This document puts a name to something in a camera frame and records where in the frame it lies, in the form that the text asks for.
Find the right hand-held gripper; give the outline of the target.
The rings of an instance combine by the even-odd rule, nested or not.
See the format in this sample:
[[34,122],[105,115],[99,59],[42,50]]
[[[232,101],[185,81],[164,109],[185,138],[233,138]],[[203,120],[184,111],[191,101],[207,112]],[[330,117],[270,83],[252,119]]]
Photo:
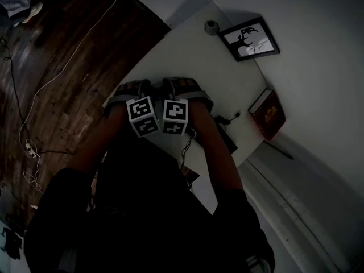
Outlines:
[[190,100],[202,101],[211,111],[213,101],[196,80],[187,77],[169,77],[162,80],[163,132],[183,135],[188,124]]

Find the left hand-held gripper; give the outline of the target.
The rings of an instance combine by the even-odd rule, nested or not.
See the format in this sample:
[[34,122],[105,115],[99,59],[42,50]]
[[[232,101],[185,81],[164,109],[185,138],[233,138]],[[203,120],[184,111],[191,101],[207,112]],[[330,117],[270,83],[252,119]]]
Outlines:
[[153,95],[154,90],[149,79],[122,84],[108,100],[104,116],[107,118],[116,105],[125,104],[129,123],[138,137],[158,132],[160,125],[155,114]]

